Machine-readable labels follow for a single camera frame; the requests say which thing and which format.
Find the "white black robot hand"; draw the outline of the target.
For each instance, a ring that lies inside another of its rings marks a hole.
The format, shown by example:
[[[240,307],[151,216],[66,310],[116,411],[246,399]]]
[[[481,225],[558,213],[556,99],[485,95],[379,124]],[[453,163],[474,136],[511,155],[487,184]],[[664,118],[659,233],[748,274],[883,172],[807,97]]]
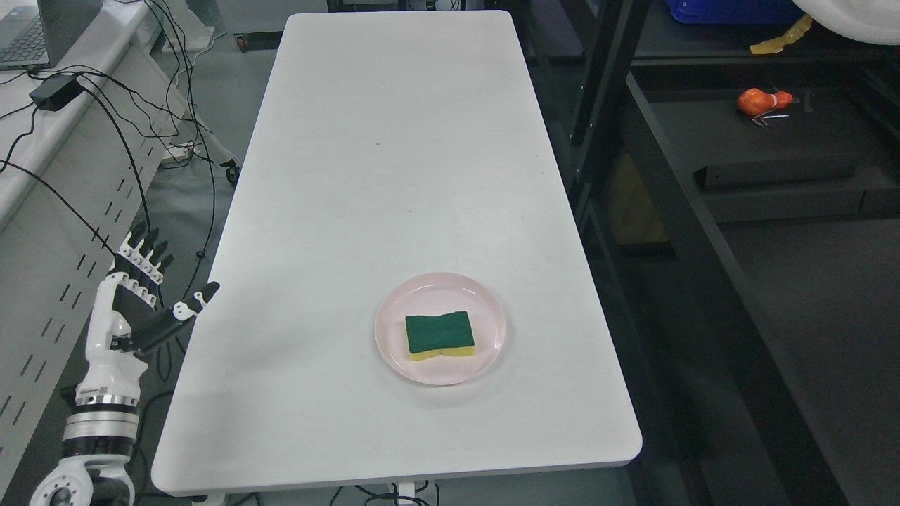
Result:
[[[76,387],[76,406],[137,406],[146,356],[199,315],[221,288],[209,282],[160,307],[160,286],[174,257],[158,236],[158,228],[139,222],[115,250],[94,298],[84,352],[88,370]]]

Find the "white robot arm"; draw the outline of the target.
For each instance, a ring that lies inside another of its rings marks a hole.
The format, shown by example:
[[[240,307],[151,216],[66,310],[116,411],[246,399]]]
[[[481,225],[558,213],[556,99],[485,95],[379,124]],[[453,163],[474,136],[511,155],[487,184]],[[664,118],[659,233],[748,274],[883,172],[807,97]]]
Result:
[[[139,428],[138,401],[114,394],[77,394],[65,422],[63,455],[36,487],[32,505],[131,505],[126,471]]]

